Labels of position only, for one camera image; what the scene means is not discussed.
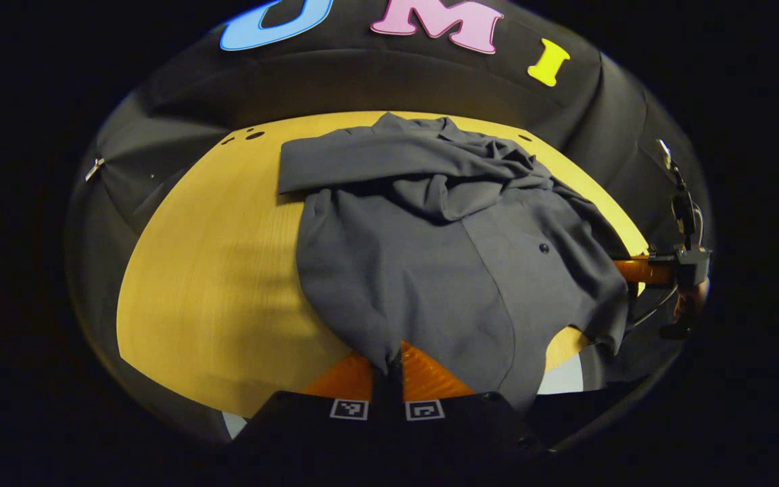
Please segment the grey button shirt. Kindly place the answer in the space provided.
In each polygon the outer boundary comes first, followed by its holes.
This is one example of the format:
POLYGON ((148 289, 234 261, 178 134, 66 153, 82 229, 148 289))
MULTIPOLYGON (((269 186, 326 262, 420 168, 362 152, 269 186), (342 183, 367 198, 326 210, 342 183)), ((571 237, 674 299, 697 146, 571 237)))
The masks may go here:
POLYGON ((409 344, 523 412, 562 330, 621 348, 621 238, 516 141, 386 113, 283 143, 277 189, 304 198, 295 265, 307 302, 383 372, 409 344))

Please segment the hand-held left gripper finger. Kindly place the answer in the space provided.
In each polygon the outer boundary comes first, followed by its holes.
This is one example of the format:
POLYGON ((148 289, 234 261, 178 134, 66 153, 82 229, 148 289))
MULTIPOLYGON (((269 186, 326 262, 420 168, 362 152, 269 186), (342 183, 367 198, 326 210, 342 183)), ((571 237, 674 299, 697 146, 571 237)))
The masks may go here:
POLYGON ((355 467, 392 415, 392 379, 351 352, 300 390, 279 390, 230 444, 248 467, 355 467))
POLYGON ((497 390, 467 385, 405 340, 390 369, 390 431, 411 467, 517 467, 545 445, 497 390))

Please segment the black backdrop cloth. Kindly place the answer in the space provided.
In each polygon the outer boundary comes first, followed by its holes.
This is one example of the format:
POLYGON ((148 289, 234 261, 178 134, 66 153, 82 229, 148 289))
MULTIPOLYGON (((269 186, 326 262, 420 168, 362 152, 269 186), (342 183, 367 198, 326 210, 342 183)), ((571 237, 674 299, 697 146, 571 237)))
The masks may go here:
POLYGON ((65 266, 78 324, 124 391, 149 413, 199 442, 229 443, 228 413, 157 384, 120 357, 114 307, 140 235, 174 185, 224 131, 301 115, 423 108, 501 122, 537 135, 602 185, 647 238, 663 249, 677 237, 657 196, 655 137, 674 148, 705 218, 703 244, 717 243, 704 164, 682 127, 648 87, 589 40, 522 6, 476 2, 503 15, 496 53, 452 43, 453 24, 427 40, 373 32, 390 0, 268 0, 262 27, 291 24, 307 3, 328 14, 296 36, 225 53, 213 28, 133 89, 102 124, 68 204, 65 266))

